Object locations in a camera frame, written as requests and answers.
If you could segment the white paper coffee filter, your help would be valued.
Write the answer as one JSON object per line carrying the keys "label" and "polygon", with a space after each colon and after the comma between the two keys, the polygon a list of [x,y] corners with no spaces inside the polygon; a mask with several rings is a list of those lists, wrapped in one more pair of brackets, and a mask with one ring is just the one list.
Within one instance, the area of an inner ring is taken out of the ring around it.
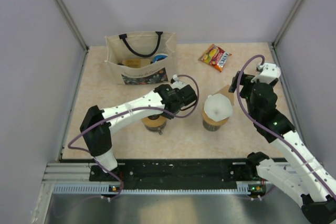
{"label": "white paper coffee filter", "polygon": [[219,122],[232,116],[233,106],[228,97],[217,93],[205,100],[204,112],[211,120]]}

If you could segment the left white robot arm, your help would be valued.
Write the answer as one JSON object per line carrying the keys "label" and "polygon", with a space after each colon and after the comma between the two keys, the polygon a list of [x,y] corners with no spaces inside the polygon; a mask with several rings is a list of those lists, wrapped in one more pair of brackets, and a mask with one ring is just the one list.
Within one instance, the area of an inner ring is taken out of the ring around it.
{"label": "left white robot arm", "polygon": [[193,88],[175,76],[171,83],[161,84],[149,93],[121,105],[101,109],[88,109],[80,126],[90,156],[101,166],[101,174],[107,180],[114,180],[119,174],[118,162],[112,151],[112,134],[129,124],[154,115],[165,119],[186,118],[178,115],[198,104],[199,87]]}

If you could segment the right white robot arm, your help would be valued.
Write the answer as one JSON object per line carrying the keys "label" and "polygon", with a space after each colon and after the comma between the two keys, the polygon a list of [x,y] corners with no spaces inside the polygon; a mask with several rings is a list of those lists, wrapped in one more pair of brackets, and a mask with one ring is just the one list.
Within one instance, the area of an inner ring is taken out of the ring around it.
{"label": "right white robot arm", "polygon": [[276,108],[274,86],[281,75],[272,63],[257,66],[258,75],[240,70],[229,88],[236,93],[238,103],[252,121],[257,132],[281,152],[294,173],[276,165],[262,152],[250,153],[245,166],[248,178],[271,182],[289,196],[310,223],[335,221],[335,178],[309,151],[294,125]]}

